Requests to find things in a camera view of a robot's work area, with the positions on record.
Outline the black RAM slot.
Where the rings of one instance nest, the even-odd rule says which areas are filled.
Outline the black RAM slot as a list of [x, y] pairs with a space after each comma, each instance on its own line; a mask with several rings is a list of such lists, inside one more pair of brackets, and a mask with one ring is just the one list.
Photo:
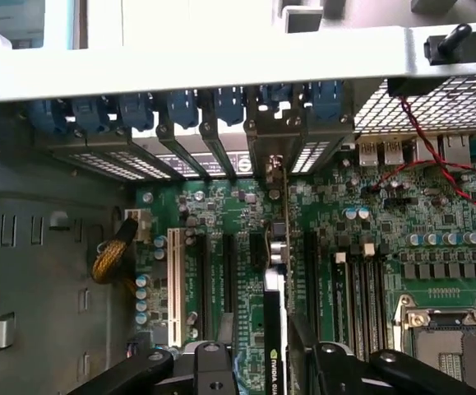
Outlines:
[[363, 302], [361, 295], [360, 263], [358, 256], [352, 261], [352, 277], [354, 291], [354, 340], [356, 355], [360, 360], [365, 360], [365, 336], [363, 329]]
[[363, 284], [364, 284], [364, 322], [367, 340], [367, 354], [370, 355], [378, 346], [377, 316], [374, 294], [373, 263], [376, 255], [374, 243], [363, 244]]
[[377, 313], [378, 349], [387, 348], [385, 257], [378, 255], [374, 262], [374, 280]]

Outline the long black expansion slot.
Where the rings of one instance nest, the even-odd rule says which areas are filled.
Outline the long black expansion slot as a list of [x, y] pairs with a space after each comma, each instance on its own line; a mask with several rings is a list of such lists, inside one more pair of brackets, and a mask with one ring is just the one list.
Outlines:
[[223, 234], [222, 239], [224, 312], [238, 310], [238, 248], [234, 235]]
[[307, 318], [318, 339], [321, 338], [320, 271], [317, 234], [306, 231], [303, 235], [303, 263], [306, 286]]
[[212, 320], [212, 285], [210, 263], [210, 241], [207, 235], [201, 234], [196, 237], [196, 273], [198, 280], [198, 329], [203, 340], [214, 337]]

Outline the white expansion slot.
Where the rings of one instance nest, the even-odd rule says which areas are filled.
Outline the white expansion slot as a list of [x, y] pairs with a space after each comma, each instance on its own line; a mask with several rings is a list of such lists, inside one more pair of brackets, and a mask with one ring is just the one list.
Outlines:
[[184, 231], [167, 230], [168, 344], [181, 347], [186, 339], [186, 266]]

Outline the CPU socket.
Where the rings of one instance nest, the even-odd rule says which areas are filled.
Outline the CPU socket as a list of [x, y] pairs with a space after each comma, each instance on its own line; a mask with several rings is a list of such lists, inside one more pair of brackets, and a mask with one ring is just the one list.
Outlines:
[[402, 294], [391, 324], [393, 349], [476, 388], [476, 297], [465, 306], [422, 306]]

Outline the short black expansion slot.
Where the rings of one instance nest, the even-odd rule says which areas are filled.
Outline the short black expansion slot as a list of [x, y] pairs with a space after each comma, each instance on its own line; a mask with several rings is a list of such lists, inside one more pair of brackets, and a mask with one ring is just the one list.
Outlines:
[[267, 262], [265, 236], [262, 233], [249, 235], [250, 264], [256, 272], [263, 270]]

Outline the green motherboard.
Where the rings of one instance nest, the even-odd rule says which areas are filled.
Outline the green motherboard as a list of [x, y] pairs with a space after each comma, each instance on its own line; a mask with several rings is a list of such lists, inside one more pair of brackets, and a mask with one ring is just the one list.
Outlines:
[[[455, 169], [458, 196], [432, 165], [403, 170], [363, 168], [354, 154], [326, 171], [288, 181], [291, 274], [288, 311], [307, 321], [303, 235], [317, 234], [322, 342], [339, 342], [356, 355], [352, 261], [360, 263], [364, 313], [363, 244], [385, 257], [387, 348], [398, 297], [457, 307], [476, 297], [476, 155], [468, 170]], [[255, 179], [186, 181], [144, 186], [136, 192], [142, 240], [136, 246], [136, 336], [129, 353], [144, 344], [177, 352], [201, 341], [198, 329], [196, 237], [210, 241], [214, 337], [233, 334], [233, 369], [240, 395], [266, 395], [264, 360], [264, 271], [252, 269], [249, 235], [262, 233], [260, 219], [275, 204]], [[167, 230], [184, 231], [187, 339], [168, 344]], [[223, 234], [238, 248], [238, 310], [224, 312]]]

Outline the open metal PC case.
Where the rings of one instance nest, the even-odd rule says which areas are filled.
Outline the open metal PC case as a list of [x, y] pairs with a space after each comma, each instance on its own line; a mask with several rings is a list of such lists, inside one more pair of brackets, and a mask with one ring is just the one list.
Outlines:
[[[476, 31], [476, 23], [469, 24]], [[139, 45], [0, 49], [0, 395], [79, 395], [79, 387], [139, 351], [135, 339], [136, 192], [186, 181], [255, 178], [244, 131], [245, 88], [304, 87], [303, 138], [292, 177], [354, 154], [363, 168], [436, 167], [453, 178], [476, 155], [476, 63], [430, 66], [423, 44], [458, 25], [324, 28], [254, 35], [156, 35]], [[393, 77], [448, 77], [427, 95], [389, 97]], [[338, 120], [317, 119], [311, 83], [340, 81]], [[216, 118], [214, 92], [243, 90], [244, 120]], [[169, 119], [170, 91], [194, 90], [199, 122]], [[148, 92], [155, 126], [122, 122], [118, 97]], [[101, 96], [108, 132], [80, 128], [72, 99]], [[30, 122], [33, 100], [58, 100], [68, 132]]]

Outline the blue slot latch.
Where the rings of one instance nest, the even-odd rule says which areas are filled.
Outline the blue slot latch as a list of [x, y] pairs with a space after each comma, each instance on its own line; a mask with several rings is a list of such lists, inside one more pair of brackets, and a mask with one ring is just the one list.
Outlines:
[[214, 92], [216, 118], [228, 126], [244, 120], [243, 90], [241, 86], [221, 87]]
[[279, 102], [290, 101], [291, 95], [291, 84], [261, 85], [259, 89], [259, 102], [262, 105], [275, 106]]
[[72, 99], [72, 111], [77, 125], [86, 132], [100, 134], [110, 130], [108, 107], [101, 96]]
[[39, 131], [53, 135], [68, 132], [63, 105], [58, 100], [33, 100], [27, 105], [31, 124]]
[[194, 128], [199, 122], [194, 90], [170, 91], [167, 95], [169, 119], [183, 129]]
[[139, 132], [151, 130], [155, 126], [153, 98], [148, 92], [123, 94], [118, 97], [122, 122], [126, 127]]
[[340, 81], [312, 82], [310, 94], [310, 103], [317, 119], [334, 122], [340, 118], [343, 96]]

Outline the black chassis switch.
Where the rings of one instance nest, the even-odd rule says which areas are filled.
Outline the black chassis switch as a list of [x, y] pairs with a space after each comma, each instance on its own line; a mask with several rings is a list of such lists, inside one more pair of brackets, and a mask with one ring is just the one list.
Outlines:
[[[469, 24], [458, 25], [446, 36], [430, 35], [423, 44], [430, 66], [476, 63], [476, 31]], [[387, 80], [389, 97], [427, 95], [448, 77], [393, 77]]]

